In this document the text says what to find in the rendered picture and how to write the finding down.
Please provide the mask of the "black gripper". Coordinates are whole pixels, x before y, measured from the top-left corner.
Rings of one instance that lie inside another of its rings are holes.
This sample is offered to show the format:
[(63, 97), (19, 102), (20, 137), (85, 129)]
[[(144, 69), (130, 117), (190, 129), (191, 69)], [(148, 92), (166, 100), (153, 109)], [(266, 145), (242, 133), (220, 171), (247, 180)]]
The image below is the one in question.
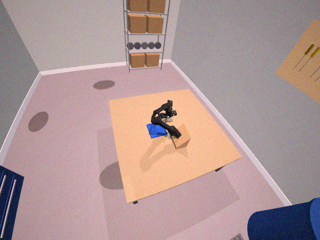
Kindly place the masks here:
[(168, 112), (166, 111), (166, 113), (160, 113), (160, 115), (161, 115), (161, 119), (167, 118), (167, 116), (169, 116), (169, 118), (171, 118), (171, 117), (173, 117), (173, 116), (176, 116), (176, 115), (177, 115), (177, 112), (176, 112), (176, 110), (173, 110), (171, 113), (168, 113)]

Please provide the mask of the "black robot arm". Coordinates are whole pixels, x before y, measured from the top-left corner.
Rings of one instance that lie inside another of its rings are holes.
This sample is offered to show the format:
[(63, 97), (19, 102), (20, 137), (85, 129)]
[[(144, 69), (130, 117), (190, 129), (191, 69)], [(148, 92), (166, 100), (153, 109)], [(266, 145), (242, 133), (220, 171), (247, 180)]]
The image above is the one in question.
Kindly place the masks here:
[[(153, 114), (151, 116), (151, 123), (153, 125), (161, 126), (162, 128), (164, 128), (168, 131), (168, 133), (170, 134), (171, 137), (175, 136), (178, 139), (182, 134), (177, 130), (177, 128), (175, 126), (173, 126), (173, 125), (169, 126), (168, 124), (163, 122), (161, 119), (161, 115), (160, 115), (160, 112), (163, 110), (165, 111), (165, 113), (166, 112), (171, 113), (173, 110), (172, 106), (173, 106), (173, 101), (167, 100), (167, 103), (162, 104), (161, 107), (154, 110)], [(156, 116), (156, 114), (158, 114), (158, 116)]]

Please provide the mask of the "blue tray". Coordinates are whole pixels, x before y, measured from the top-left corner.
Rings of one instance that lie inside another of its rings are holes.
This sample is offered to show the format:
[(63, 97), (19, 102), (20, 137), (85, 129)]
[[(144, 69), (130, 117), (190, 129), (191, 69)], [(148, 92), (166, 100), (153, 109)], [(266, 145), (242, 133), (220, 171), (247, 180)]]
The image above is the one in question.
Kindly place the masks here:
[(151, 138), (157, 138), (157, 137), (161, 137), (161, 136), (165, 136), (167, 135), (167, 131), (165, 128), (159, 126), (159, 125), (155, 125), (155, 124), (147, 124), (146, 125), (149, 131), (149, 134), (151, 136)]

